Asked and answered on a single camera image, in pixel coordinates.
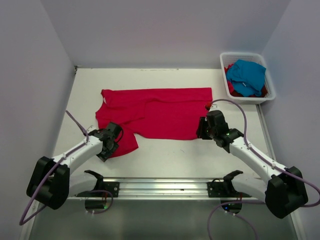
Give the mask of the crimson red t shirt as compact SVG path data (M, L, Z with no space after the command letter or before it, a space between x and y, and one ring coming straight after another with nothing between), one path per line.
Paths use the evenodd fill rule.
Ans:
M129 154L139 145L136 135L147 139L190 141L197 138L199 120L213 100L210 87L154 88L101 91L102 104L95 113L100 129L110 122L123 134L112 157Z

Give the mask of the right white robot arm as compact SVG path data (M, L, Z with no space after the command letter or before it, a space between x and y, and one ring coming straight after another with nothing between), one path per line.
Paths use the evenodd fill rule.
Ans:
M270 212L282 219L308 202L301 171L286 167L255 148L236 128L229 128L220 110L212 110L199 119L197 138L213 140L216 145L232 154L259 177L254 178L241 170L207 183L208 196L231 198L240 194L256 198L266 204Z

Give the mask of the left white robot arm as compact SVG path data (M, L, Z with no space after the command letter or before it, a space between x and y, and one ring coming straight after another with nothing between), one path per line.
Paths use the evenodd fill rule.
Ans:
M110 122L106 128L86 132L85 139L67 152L53 158L41 157L27 186L27 196L57 210L67 198L80 193L106 195L102 175L92 170L85 170L80 176L73 173L94 156L102 162L109 159L119 147L123 133L120 125Z

